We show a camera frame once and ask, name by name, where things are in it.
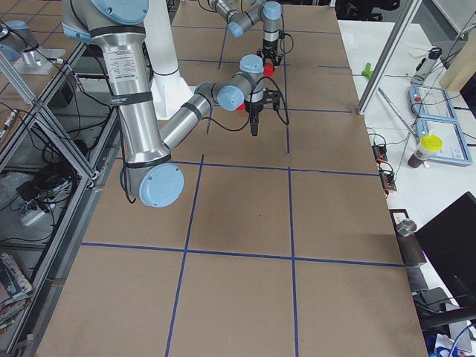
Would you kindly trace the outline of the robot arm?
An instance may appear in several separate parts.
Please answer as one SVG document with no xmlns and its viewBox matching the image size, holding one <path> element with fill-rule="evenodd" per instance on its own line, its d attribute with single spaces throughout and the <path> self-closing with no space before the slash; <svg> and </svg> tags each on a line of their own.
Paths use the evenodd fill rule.
<svg viewBox="0 0 476 357">
<path fill-rule="evenodd" d="M 263 24 L 263 47 L 244 56 L 227 82 L 187 85 L 179 72 L 167 6 L 163 1 L 64 1 L 62 26 L 67 37 L 101 48 L 111 104 L 117 109 L 128 149 L 121 184 L 128 197 L 145 205 L 171 205 L 184 187 L 182 171 L 171 154 L 214 106 L 230 112 L 244 107 L 246 126 L 257 135 L 259 114 L 266 103 L 284 102 L 265 89 L 267 60 L 281 61 L 277 43 L 283 35 L 282 7 L 275 1 L 254 1 L 239 12 L 227 1 L 209 7 L 235 37 Z"/>
<path fill-rule="evenodd" d="M 263 46 L 257 56 L 263 65 L 271 63 L 273 68 L 280 65 L 283 54 L 278 51 L 278 42 L 284 38 L 283 8 L 276 1 L 253 1 L 251 6 L 239 12 L 228 1 L 207 1 L 208 7 L 217 12 L 227 23 L 233 37 L 240 38 L 257 23 L 263 23 Z"/>
</svg>

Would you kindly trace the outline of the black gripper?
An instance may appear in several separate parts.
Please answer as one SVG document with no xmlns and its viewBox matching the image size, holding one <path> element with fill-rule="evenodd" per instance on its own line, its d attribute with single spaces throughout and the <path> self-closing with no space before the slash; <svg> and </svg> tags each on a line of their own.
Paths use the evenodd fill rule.
<svg viewBox="0 0 476 357">
<path fill-rule="evenodd" d="M 283 55 L 278 52 L 278 40 L 263 39 L 263 46 L 257 50 L 257 56 L 259 56 L 263 62 L 266 62 L 266 60 L 281 62 Z"/>
<path fill-rule="evenodd" d="M 280 110 L 281 93 L 279 90 L 263 89 L 261 98 L 254 101 L 245 101 L 245 110 L 248 113 L 250 122 L 250 133 L 252 136 L 259 134 L 259 113 L 263 110 L 264 105 L 272 104 L 276 113 Z"/>
</svg>

